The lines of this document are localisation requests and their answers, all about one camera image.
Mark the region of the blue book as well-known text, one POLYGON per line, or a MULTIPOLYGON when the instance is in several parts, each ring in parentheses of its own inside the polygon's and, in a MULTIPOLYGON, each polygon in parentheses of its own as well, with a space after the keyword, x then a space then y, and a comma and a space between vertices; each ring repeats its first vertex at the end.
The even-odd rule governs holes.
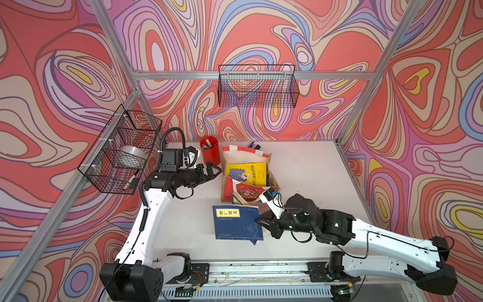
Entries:
POLYGON ((257 206, 213 205, 216 240, 248 240, 254 245, 264 240, 257 206))

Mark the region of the yellow cover book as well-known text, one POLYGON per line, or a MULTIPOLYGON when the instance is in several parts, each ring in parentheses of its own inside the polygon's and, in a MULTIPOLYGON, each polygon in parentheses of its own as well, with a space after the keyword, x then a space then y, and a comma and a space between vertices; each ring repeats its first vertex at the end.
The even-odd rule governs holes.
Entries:
POLYGON ((269 170, 266 163, 228 164, 226 175, 235 181, 251 186, 269 185, 269 170))

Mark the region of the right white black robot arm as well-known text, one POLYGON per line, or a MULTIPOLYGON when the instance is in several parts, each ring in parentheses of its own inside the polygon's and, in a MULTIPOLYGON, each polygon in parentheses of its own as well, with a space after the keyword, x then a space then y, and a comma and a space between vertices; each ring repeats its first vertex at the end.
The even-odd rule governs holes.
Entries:
POLYGON ((447 262, 455 244, 451 237, 426 240, 396 234, 343 211, 320 209, 299 194, 283 203, 279 191, 267 190, 260 200, 269 211, 255 221, 275 239, 284 232, 304 233, 307 242, 315 239, 337 248, 323 269, 325 282, 378 276, 402 279, 440 296, 454 294, 457 275, 447 262))

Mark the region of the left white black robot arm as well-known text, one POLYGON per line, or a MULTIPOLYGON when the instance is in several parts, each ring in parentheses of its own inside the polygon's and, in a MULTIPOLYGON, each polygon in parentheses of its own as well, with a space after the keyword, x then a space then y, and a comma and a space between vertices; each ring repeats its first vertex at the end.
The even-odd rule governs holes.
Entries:
POLYGON ((193 191, 222 173, 212 164, 197 163, 199 151, 188 146, 184 132, 178 127, 168 129, 162 136, 178 132, 181 148, 160 150, 157 167, 138 185, 141 207, 124 246, 111 263, 103 264, 99 279, 104 286, 99 301, 157 301, 162 288, 172 280, 188 283, 193 290, 206 279, 192 270, 188 253, 172 252, 163 259, 153 255, 156 231, 172 200, 179 198, 180 187, 193 191))

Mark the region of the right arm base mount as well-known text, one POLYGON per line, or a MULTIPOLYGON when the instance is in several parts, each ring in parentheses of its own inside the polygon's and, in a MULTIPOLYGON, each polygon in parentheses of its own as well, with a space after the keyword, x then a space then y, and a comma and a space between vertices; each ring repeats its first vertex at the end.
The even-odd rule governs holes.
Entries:
POLYGON ((361 281, 360 277, 353 277, 345 272, 345 268, 343 266, 343 257, 345 255, 346 253, 342 251, 333 251, 330 253, 328 262, 308 262, 308 270, 305 271, 305 273, 309 275, 312 283, 357 283, 361 281))

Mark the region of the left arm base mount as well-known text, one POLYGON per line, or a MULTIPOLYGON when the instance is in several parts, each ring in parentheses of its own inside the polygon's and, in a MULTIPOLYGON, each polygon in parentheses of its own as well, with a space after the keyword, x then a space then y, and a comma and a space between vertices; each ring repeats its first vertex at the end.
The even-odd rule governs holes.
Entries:
POLYGON ((208 263, 192 262, 190 255, 183 252, 171 252, 167 256, 181 257, 184 260, 182 273, 170 279, 167 284, 187 283, 202 286, 209 281, 210 265, 208 263))

